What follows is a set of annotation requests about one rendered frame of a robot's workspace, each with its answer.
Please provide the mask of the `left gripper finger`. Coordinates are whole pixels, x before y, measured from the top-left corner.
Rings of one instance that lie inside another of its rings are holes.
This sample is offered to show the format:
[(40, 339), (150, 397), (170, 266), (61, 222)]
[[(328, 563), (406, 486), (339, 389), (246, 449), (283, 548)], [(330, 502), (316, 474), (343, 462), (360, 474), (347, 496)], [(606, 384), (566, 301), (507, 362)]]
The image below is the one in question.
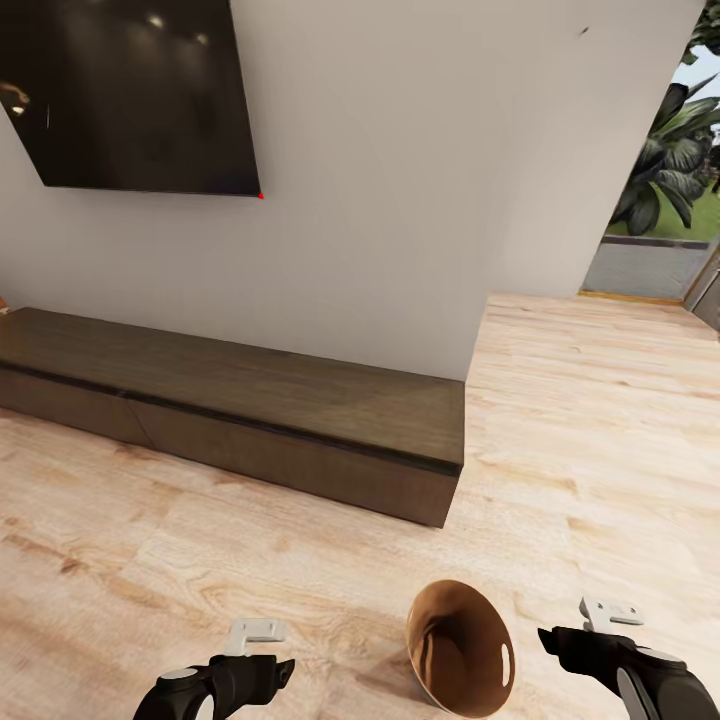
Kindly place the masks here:
[(296, 660), (291, 659), (276, 664), (276, 675), (275, 675), (275, 686), (274, 696), (276, 696), (278, 689), (286, 688), (290, 677), (295, 669)]

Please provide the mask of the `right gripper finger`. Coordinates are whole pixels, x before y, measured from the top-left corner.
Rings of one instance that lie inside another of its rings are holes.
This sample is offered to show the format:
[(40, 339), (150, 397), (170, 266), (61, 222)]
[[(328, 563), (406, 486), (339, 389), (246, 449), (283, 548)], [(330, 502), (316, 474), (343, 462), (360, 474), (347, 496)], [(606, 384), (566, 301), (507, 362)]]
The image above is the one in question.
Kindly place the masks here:
[(556, 644), (554, 627), (552, 628), (552, 631), (547, 631), (546, 629), (538, 628), (538, 636), (540, 637), (541, 643), (543, 644), (543, 647), (546, 649), (546, 652), (548, 654), (558, 656), (558, 649), (557, 649), (557, 644)]

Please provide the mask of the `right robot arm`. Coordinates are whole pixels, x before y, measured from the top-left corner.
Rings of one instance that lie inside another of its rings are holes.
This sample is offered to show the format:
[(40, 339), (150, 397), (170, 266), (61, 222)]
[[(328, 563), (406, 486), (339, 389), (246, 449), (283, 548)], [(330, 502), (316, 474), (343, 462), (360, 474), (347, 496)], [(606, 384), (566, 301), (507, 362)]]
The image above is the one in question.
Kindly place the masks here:
[(641, 626), (645, 614), (633, 602), (584, 596), (583, 630), (538, 628), (546, 652), (567, 672), (593, 676), (625, 704), (630, 720), (720, 720), (703, 683), (674, 655), (638, 646), (614, 634), (611, 623)]

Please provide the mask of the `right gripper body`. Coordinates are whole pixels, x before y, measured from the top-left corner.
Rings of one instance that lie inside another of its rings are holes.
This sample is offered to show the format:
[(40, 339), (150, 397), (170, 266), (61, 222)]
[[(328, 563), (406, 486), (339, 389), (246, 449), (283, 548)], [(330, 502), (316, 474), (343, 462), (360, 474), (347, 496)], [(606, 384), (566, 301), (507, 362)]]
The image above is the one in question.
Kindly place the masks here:
[(554, 630), (560, 666), (567, 672), (593, 676), (607, 688), (609, 684), (605, 681), (600, 666), (603, 649), (618, 643), (636, 645), (634, 640), (627, 636), (586, 632), (584, 629), (562, 626), (555, 626)]

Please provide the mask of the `trash can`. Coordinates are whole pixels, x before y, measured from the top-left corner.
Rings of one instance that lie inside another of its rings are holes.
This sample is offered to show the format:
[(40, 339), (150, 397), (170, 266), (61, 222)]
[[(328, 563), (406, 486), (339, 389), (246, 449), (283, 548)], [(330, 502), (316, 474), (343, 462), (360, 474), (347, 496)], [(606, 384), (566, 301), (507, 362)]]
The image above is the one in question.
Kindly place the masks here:
[(513, 640), (497, 608), (464, 581), (437, 579), (419, 589), (408, 614), (407, 649), (423, 697), (462, 720), (488, 720), (512, 695)]

